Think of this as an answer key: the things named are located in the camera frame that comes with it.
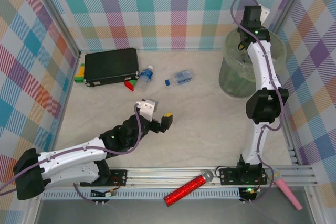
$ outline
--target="black case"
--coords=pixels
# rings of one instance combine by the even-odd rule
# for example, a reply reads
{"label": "black case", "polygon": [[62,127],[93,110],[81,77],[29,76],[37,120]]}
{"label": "black case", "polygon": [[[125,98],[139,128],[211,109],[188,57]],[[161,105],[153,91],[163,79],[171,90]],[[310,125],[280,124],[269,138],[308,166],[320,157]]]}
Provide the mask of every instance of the black case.
{"label": "black case", "polygon": [[134,48],[85,55],[84,83],[86,86],[94,87],[138,78],[139,63]]}

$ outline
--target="water bottle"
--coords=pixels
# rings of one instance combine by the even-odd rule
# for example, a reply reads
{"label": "water bottle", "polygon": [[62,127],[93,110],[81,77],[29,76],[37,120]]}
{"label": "water bottle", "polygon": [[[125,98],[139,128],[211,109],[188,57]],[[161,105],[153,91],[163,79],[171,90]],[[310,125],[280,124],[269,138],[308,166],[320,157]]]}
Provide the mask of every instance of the water bottle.
{"label": "water bottle", "polygon": [[135,89],[143,92],[146,91],[148,88],[149,82],[152,80],[153,77],[153,66],[149,65],[147,68],[142,70],[140,77],[135,85]]}
{"label": "water bottle", "polygon": [[165,80],[166,86],[177,86],[190,82],[194,78],[191,70],[184,70],[174,74],[170,79]]}

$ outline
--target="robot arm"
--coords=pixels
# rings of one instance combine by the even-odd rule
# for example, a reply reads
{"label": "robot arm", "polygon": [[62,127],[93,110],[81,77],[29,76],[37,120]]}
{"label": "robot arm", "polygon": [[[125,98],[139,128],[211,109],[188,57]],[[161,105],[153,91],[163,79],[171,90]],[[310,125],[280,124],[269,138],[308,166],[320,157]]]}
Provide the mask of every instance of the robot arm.
{"label": "robot arm", "polygon": [[[173,121],[172,113],[163,116],[161,123],[153,119],[157,106],[158,102],[150,99],[137,102],[136,111],[141,126],[140,139],[149,131],[164,133],[170,128]],[[56,185],[82,182],[104,185],[110,177],[105,159],[130,152],[128,149],[138,144],[138,136],[137,116],[132,115],[122,125],[83,144],[52,152],[36,153],[34,148],[25,151],[13,168],[15,175],[43,160],[47,162],[30,169],[15,180],[18,199],[35,197],[45,188]]]}
{"label": "robot arm", "polygon": [[266,54],[264,54],[258,41],[241,28],[238,29],[241,44],[247,49],[256,76],[257,91],[246,103],[246,114],[248,118],[253,120],[253,134],[242,154],[244,162],[252,165],[260,163],[256,150],[258,149],[257,145],[261,131],[264,132],[259,145],[260,156],[262,156],[268,132],[265,125],[270,126],[281,113],[280,100],[275,88],[280,92],[284,104],[288,99],[288,90],[282,89],[275,73],[271,57],[270,34],[268,29],[261,25],[261,16],[261,6],[245,6],[241,25],[260,40]]}

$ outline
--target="bottle label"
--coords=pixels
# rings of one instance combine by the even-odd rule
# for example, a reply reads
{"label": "bottle label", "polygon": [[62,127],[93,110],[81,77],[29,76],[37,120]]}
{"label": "bottle label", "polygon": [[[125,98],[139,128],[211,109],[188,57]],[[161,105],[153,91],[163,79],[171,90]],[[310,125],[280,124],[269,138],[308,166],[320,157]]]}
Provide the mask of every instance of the bottle label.
{"label": "bottle label", "polygon": [[151,71],[151,70],[149,70],[149,69],[144,69],[144,70],[142,70],[140,76],[147,76],[148,79],[152,80],[153,71]]}
{"label": "bottle label", "polygon": [[187,78],[187,79],[184,79],[184,80],[181,80],[179,81],[179,84],[184,84],[186,82],[190,82],[191,81],[191,77]]}
{"label": "bottle label", "polygon": [[181,85],[186,82],[190,82],[192,79],[192,76],[188,70],[184,70],[182,72],[176,73],[175,79],[177,80],[177,83]]}

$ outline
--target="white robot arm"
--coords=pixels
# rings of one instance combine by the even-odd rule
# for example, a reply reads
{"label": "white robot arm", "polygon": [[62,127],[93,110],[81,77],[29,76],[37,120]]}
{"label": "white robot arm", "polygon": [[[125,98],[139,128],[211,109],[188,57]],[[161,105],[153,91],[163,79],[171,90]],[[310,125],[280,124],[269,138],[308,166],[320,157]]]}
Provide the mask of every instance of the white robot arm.
{"label": "white robot arm", "polygon": [[[268,60],[271,63],[270,70],[273,76],[273,82],[275,86],[277,86],[278,88],[281,88],[281,84],[278,81],[277,75],[275,73],[274,65],[272,64],[271,43],[267,42],[266,40],[262,40],[261,43],[267,52],[266,56],[263,55],[263,52],[262,52],[262,49],[259,43],[251,43],[247,49],[247,53],[251,58],[253,70],[256,76],[257,90],[263,90],[263,89],[274,90],[274,87],[271,84],[271,78],[270,78],[270,74],[267,68],[265,57],[268,57]],[[260,153],[260,156],[262,157],[262,154],[263,154],[262,152],[264,149],[264,144],[265,144],[265,140],[266,140],[266,136],[268,132],[268,128],[264,127],[264,125],[270,126],[271,123],[270,122],[260,122],[256,124],[255,122],[253,122],[253,129],[252,129],[253,136],[251,138],[251,141],[248,142],[247,146],[245,147],[243,151],[243,159],[246,163],[250,163],[250,164],[260,163],[259,158],[257,156],[256,149],[257,149],[260,132],[262,128],[265,128],[264,133],[261,137],[261,142],[260,142],[260,147],[259,147],[259,153]]]}
{"label": "white robot arm", "polygon": [[[233,5],[231,16],[234,21]],[[246,103],[247,117],[253,120],[251,138],[240,156],[236,168],[226,168],[222,185],[266,184],[262,152],[271,124],[281,114],[288,99],[288,90],[283,89],[276,76],[271,57],[271,39],[267,28],[261,25],[263,8],[260,5],[245,6],[243,20],[239,24],[240,46],[247,50],[252,61],[256,92]]]}
{"label": "white robot arm", "polygon": [[105,159],[133,151],[149,131],[164,133],[170,128],[172,113],[163,116],[161,123],[153,119],[157,107],[158,102],[154,100],[138,101],[135,115],[83,144],[51,152],[36,153],[34,148],[25,151],[13,168],[15,175],[23,173],[15,179],[17,198],[30,199],[56,185],[103,186],[111,176]]}

